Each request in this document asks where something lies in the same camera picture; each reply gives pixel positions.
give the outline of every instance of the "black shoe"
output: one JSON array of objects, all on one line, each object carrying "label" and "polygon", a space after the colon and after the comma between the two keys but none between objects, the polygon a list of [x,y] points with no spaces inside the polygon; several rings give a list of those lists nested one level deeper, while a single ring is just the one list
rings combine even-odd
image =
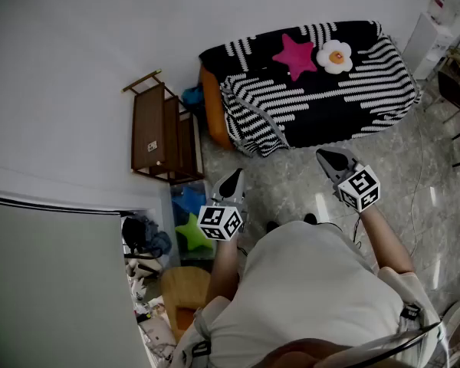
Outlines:
[{"label": "black shoe", "polygon": [[279,228],[279,224],[274,221],[269,221],[266,225],[266,233],[274,231],[276,228]]},{"label": "black shoe", "polygon": [[317,217],[309,212],[308,214],[305,215],[304,222],[310,225],[316,225],[317,224]]}]

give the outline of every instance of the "black strap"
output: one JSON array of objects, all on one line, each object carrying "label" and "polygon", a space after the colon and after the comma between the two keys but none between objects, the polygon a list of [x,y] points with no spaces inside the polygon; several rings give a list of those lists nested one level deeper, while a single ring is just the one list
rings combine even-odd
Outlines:
[{"label": "black strap", "polygon": [[410,304],[404,307],[404,309],[400,313],[400,316],[409,320],[416,320],[420,311],[421,308],[419,308],[417,305]]},{"label": "black strap", "polygon": [[209,355],[212,352],[212,344],[207,340],[203,340],[200,343],[197,343],[192,348],[192,357],[200,357]]}]

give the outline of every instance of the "black and white striped sofa cover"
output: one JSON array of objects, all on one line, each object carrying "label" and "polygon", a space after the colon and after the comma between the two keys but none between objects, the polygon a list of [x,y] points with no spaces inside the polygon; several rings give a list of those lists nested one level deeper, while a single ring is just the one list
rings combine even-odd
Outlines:
[{"label": "black and white striped sofa cover", "polygon": [[[282,35],[312,41],[317,72],[292,81],[288,66],[272,57]],[[353,69],[328,74],[317,52],[329,40],[351,47]],[[251,155],[279,148],[316,146],[377,133],[401,120],[420,98],[398,50],[376,21],[304,25],[242,38],[200,55],[220,83],[232,142]]]}]

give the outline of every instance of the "person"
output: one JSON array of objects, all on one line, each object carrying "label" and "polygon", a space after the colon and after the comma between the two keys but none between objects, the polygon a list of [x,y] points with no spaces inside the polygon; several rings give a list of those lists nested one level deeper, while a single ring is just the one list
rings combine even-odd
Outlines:
[{"label": "person", "polygon": [[[360,217],[377,275],[337,226],[311,225],[310,215],[308,222],[271,228],[249,253],[240,281],[237,238],[220,241],[207,305],[180,340],[171,366],[425,366],[438,331],[371,364],[367,358],[356,359],[363,365],[348,359],[325,364],[351,347],[439,322],[408,251],[379,209],[372,205]],[[410,317],[412,309],[422,314]]]}]

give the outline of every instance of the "wooden side table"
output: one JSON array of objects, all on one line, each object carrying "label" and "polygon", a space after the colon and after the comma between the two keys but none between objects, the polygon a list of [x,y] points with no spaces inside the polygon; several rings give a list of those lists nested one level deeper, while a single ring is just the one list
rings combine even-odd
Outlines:
[{"label": "wooden side table", "polygon": [[[135,93],[131,140],[131,169],[171,185],[203,179],[198,120],[179,112],[180,99],[156,77],[161,70],[123,89]],[[148,79],[157,84],[138,92],[133,88]]]}]

